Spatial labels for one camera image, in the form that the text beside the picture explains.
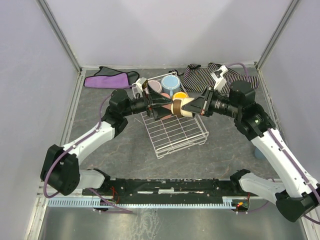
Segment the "pink plastic cup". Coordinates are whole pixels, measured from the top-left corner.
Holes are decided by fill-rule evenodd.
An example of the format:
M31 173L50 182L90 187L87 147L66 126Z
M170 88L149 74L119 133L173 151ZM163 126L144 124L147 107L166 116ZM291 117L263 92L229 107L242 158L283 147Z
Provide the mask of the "pink plastic cup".
M161 95L162 95L163 97L166 97L166 98L171 99L170 95L167 94L167 93L161 93ZM166 116L163 116L163 117L161 118L161 120L166 120L166 119L168 119L168 118L170 118L170 117L172 116L171 104L166 104L166 105L163 105L162 107L165 108L165 109L170 110L170 114L167 114Z

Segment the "yellow plastic cup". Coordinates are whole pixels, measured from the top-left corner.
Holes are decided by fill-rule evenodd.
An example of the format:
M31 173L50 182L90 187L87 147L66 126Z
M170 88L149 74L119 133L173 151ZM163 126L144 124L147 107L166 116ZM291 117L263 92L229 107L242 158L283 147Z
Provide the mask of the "yellow plastic cup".
M179 92L176 92L172 96L172 99L173 100L175 100L175 99L184 99L184 98L188 98L188 97L189 97L189 95L186 92L179 91Z

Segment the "lilac textured mug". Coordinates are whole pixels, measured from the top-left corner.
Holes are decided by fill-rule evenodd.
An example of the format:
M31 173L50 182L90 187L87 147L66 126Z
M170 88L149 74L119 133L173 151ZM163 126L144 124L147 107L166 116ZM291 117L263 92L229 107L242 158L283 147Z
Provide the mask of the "lilac textured mug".
M150 80L148 81L148 85L157 93L162 93L163 87L161 83L157 80Z

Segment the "metal steel cup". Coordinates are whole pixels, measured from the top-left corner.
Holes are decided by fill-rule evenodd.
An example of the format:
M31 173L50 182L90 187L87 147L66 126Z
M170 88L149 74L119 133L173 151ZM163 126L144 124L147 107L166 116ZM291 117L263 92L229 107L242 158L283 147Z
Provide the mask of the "metal steel cup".
M185 98L175 98L171 104L171 113L179 118L186 117L186 118L194 118L195 114L183 110L183 106L193 101L194 97L185 97Z

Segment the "light blue textured mug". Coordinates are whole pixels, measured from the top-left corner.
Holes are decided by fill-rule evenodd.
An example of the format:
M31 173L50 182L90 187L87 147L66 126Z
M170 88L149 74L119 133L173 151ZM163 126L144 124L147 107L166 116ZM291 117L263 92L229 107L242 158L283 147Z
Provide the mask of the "light blue textured mug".
M167 75L161 80L162 91L169 95L170 98L180 91L181 81L175 75Z

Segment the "blue plastic cup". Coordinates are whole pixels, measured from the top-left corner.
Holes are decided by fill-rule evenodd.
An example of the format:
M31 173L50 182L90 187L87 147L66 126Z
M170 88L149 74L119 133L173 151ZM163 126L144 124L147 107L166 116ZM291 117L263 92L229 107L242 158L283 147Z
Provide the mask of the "blue plastic cup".
M260 160L265 158L264 154L257 147L254 150L254 156Z

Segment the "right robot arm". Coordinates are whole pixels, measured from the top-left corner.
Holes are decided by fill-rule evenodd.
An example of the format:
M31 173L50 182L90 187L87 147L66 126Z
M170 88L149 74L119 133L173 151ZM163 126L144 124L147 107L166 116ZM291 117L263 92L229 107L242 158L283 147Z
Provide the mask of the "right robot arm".
M273 203L285 219L296 222L320 205L320 184L290 151L255 97L249 82L236 81L228 96L221 95L215 87L207 87L196 98L184 98L178 109L184 117L210 117L214 113L232 117L236 129L263 154L281 182L266 180L246 169L233 174L231 181L244 192Z

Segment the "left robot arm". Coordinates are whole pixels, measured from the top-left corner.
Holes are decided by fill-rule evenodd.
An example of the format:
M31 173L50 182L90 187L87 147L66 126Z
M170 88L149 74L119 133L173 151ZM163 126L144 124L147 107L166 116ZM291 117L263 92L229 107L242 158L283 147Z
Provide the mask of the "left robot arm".
M47 150L40 178L44 182L43 194L49 195L50 186L58 194L68 196L77 189L99 189L107 184L110 177L101 170L81 170L81 163L104 143L116 138L127 126L127 116L146 112L155 120L169 115L165 106L173 101L154 91L149 84L143 85L140 97L130 98L125 89L115 89L106 98L108 107L99 114L98 123L77 139L63 145L56 144Z

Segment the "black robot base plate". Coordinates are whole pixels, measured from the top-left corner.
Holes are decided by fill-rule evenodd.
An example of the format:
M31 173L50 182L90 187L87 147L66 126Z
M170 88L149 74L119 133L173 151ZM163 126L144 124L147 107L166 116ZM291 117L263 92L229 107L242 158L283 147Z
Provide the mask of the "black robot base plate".
M223 197L255 197L231 180L209 179L125 179L108 180L95 190L99 195L114 197L119 204L220 204Z

